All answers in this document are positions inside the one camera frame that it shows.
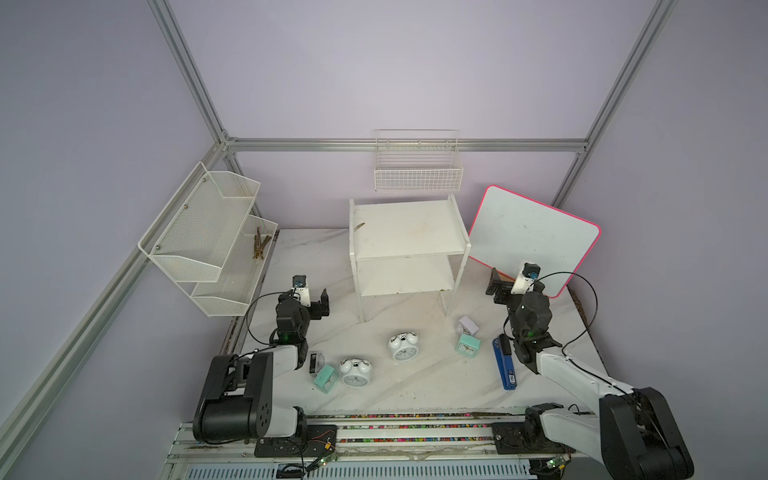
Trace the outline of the mint square alarm clock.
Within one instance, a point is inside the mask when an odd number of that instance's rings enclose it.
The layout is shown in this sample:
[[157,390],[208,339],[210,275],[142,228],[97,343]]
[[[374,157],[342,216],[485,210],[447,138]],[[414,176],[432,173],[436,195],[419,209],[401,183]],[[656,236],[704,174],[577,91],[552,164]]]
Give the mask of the mint square alarm clock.
[[338,370],[332,365],[324,365],[313,380],[314,386],[324,394],[328,394],[339,379]]
[[455,350],[468,358],[474,358],[478,355],[481,344],[480,339],[469,334],[461,334]]

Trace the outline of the white twin-bell alarm clock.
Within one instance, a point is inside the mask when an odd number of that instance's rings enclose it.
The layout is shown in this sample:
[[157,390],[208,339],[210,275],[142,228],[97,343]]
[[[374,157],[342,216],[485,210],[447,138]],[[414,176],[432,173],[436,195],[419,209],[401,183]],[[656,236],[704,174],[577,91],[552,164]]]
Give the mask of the white twin-bell alarm clock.
[[419,336],[416,332],[401,332],[392,336],[387,346],[393,360],[409,361],[419,354]]
[[372,365],[361,358],[348,358],[339,365],[341,381],[353,388],[366,387],[371,383]]

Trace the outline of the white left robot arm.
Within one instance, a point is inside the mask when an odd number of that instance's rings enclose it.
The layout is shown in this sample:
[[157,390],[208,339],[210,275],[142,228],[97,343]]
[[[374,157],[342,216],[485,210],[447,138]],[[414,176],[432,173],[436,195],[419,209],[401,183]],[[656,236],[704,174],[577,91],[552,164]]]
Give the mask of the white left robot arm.
[[329,314],[326,291],[317,301],[305,300],[296,291],[281,293],[276,329],[265,348],[212,359],[193,418],[194,438],[211,445],[259,439],[304,440],[307,426],[303,409],[278,404],[274,381],[304,365],[310,323]]

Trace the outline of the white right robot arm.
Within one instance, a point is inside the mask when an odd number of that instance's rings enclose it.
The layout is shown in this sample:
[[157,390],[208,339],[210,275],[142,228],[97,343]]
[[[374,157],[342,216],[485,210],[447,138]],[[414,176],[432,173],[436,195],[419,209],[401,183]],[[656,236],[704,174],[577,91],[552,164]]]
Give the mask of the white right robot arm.
[[579,415],[557,403],[527,408],[524,443],[562,444],[600,462],[614,479],[689,479],[695,467],[666,398],[580,365],[549,332],[546,275],[526,263],[513,281],[490,274],[486,288],[507,317],[500,340],[532,373],[564,388],[587,409]]

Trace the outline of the white two-tier shelf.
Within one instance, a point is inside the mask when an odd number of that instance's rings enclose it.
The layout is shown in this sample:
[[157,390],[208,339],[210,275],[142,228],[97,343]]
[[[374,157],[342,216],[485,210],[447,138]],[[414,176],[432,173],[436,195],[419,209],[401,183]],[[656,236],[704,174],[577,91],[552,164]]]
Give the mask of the white two-tier shelf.
[[[365,222],[357,231],[355,226]],[[380,204],[349,201],[349,258],[360,320],[366,298],[436,292],[453,307],[471,250],[456,198]]]

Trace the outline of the small white box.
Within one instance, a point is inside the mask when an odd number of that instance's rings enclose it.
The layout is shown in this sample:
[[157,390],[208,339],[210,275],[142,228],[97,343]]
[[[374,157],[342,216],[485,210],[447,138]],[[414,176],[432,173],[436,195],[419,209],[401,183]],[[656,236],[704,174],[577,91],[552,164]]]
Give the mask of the small white box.
[[456,330],[460,335],[475,336],[479,331],[479,326],[468,316],[459,319]]

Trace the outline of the small clear grey box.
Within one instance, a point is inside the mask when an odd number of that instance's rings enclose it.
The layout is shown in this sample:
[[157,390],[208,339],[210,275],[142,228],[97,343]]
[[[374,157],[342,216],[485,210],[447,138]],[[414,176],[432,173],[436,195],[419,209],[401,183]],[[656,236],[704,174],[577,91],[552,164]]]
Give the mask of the small clear grey box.
[[308,371],[312,377],[316,377],[319,372],[325,367],[325,359],[320,352],[311,352],[309,358]]

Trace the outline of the blue stapler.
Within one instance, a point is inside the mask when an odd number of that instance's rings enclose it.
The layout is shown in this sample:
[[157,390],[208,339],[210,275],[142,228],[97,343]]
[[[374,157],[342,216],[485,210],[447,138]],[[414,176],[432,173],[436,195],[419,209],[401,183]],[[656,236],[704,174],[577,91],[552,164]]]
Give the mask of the blue stapler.
[[502,386],[507,391],[517,388],[512,344],[505,334],[498,335],[492,342]]

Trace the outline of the pink-rimmed whiteboard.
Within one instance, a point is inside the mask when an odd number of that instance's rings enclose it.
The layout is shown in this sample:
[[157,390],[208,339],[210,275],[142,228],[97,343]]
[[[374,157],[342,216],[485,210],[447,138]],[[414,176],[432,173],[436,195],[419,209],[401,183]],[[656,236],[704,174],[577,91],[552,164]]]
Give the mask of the pink-rimmed whiteboard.
[[545,277],[544,294],[556,298],[601,233],[591,221],[491,185],[469,232],[470,257],[510,278],[535,263]]

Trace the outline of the white mesh lower bin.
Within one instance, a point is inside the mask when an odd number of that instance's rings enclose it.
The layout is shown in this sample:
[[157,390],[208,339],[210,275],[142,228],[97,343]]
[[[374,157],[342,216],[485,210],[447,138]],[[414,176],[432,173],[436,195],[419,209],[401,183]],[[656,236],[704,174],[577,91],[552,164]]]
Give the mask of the white mesh lower bin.
[[[272,241],[265,250],[264,260],[252,258],[257,228],[261,229],[263,235],[272,236]],[[262,276],[277,229],[278,224],[273,221],[253,215],[247,216],[219,279],[213,283],[197,283],[192,290],[191,300],[204,314],[208,317],[237,317],[246,313]]]

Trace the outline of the white mesh bin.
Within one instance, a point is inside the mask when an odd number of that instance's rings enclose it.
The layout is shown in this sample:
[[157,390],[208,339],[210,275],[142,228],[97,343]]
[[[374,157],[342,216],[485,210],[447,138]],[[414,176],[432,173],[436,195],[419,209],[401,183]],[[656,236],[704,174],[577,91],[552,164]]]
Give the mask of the white mesh bin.
[[[265,250],[264,260],[252,258],[257,228],[261,229],[263,235],[272,236],[272,241]],[[246,313],[262,276],[277,229],[278,224],[273,221],[253,215],[247,216],[219,279],[213,283],[197,283],[192,290],[191,300],[204,314],[208,317],[237,317]]]
[[138,242],[138,249],[176,283],[219,280],[260,183],[198,163]]

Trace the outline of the white mesh upper bin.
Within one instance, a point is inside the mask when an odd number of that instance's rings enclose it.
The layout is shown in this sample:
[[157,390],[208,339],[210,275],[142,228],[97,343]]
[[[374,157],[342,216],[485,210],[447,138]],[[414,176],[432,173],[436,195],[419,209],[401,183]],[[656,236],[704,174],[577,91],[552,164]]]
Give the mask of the white mesh upper bin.
[[138,242],[138,249],[176,283],[219,280],[260,183],[198,163]]

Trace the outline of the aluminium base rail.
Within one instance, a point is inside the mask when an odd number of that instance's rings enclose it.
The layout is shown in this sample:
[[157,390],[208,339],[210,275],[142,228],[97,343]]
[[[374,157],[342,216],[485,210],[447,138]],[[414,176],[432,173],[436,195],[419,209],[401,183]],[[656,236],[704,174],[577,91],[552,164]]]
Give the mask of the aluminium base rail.
[[526,447],[521,410],[311,415],[302,433],[208,444],[182,425],[163,479],[560,479],[584,454]]

